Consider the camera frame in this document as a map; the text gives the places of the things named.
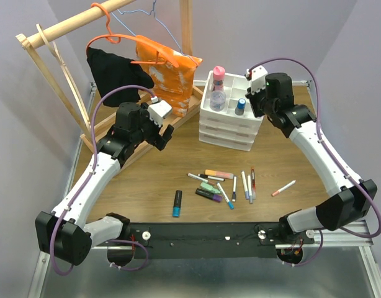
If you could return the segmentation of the blue grey stamp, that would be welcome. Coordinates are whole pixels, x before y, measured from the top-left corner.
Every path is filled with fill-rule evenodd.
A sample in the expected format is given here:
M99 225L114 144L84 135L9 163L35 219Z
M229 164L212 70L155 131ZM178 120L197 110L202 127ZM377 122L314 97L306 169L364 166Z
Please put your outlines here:
M239 99L237 104L236 104L235 114L236 115L243 115L245 107L246 107L246 100L244 98Z

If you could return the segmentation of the paper clip jar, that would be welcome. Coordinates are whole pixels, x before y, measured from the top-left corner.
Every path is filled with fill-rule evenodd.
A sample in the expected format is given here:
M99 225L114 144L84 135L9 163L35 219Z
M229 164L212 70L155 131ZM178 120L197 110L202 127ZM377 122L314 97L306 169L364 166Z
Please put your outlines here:
M215 112L223 110L226 103L226 94L222 90L214 90L210 97L210 108Z

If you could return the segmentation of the pink capped tube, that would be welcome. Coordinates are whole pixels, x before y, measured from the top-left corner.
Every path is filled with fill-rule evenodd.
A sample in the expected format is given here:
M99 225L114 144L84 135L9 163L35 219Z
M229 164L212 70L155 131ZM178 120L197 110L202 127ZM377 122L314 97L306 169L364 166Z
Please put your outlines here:
M225 79L225 69L222 66L215 66L213 69L212 91L222 91Z

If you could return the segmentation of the green highlighter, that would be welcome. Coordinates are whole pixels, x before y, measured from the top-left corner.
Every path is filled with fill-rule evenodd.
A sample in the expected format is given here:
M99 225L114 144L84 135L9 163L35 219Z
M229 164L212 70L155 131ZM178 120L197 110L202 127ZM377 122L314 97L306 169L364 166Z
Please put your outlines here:
M209 191L211 193L214 193L214 194L219 194L220 193L219 189L215 188L213 185L210 185L209 183L202 182L200 184L200 188L204 189L206 191Z

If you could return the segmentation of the black tip white pen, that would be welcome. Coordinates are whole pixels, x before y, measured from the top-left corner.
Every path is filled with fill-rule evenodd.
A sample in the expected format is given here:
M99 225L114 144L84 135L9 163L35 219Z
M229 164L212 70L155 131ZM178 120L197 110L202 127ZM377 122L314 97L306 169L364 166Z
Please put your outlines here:
M210 176L210 175L206 175L206 174L198 174L198 176L201 177L201 178L204 178L204 179L211 179L211 180L214 180L214 181L222 181L222 182L225 181L225 178L220 178L220 177L216 177L216 176Z

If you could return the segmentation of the orange pink highlighter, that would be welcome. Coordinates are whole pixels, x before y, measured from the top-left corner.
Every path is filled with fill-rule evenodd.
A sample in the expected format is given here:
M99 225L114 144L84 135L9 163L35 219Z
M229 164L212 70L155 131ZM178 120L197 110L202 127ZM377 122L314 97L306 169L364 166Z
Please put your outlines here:
M205 175L214 176L214 177L223 178L223 179L233 179L234 178L233 173L224 172L224 171L215 171L215 170L211 170L211 169L206 169Z

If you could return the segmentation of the black blue highlighter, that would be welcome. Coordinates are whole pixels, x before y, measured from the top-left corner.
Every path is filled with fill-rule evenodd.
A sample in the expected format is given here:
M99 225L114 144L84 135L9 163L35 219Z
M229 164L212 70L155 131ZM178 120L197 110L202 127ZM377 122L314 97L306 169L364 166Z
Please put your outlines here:
M172 216L178 218L181 213L181 202L182 202L182 191L176 190L174 196L174 204L173 204L173 214Z

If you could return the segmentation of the black purple highlighter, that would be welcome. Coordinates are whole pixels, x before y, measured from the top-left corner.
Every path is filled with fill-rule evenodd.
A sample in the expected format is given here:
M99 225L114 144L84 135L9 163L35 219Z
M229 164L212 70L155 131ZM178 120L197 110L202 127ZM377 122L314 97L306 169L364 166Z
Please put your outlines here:
M195 193L198 196L204 197L204 198L209 199L209 200L214 201L214 202L221 202L222 201L222 196L220 196L218 194L214 194L210 191L206 191L206 190L201 189L201 188L197 188L195 190Z

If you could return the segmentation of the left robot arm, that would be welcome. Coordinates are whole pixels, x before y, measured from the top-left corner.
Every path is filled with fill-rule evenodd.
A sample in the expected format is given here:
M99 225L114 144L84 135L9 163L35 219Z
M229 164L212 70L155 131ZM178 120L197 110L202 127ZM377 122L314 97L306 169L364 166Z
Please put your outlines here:
M117 214L87 224L86 219L107 186L119 173L137 147L146 142L163 150L174 131L168 125L161 132L172 107L164 100L150 105L125 102L119 105L115 123L96 144L87 169L66 197L51 211L40 212L35 219L41 251L68 262L81 264L90 249L107 240L123 245L129 239L129 221Z

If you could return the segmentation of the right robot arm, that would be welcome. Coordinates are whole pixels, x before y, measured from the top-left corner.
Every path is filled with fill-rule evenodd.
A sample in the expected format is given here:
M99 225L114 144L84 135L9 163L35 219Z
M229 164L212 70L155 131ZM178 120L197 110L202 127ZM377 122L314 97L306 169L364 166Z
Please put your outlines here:
M246 79L250 82L246 98L253 112L266 115L303 152L329 197L315 207L281 217L277 228L279 239L292 243L306 230L333 231L364 217L370 209L366 195L374 197L377 185L348 167L326 137L316 131L314 113L306 105L294 103L291 77L285 73L268 73L260 66L248 70Z

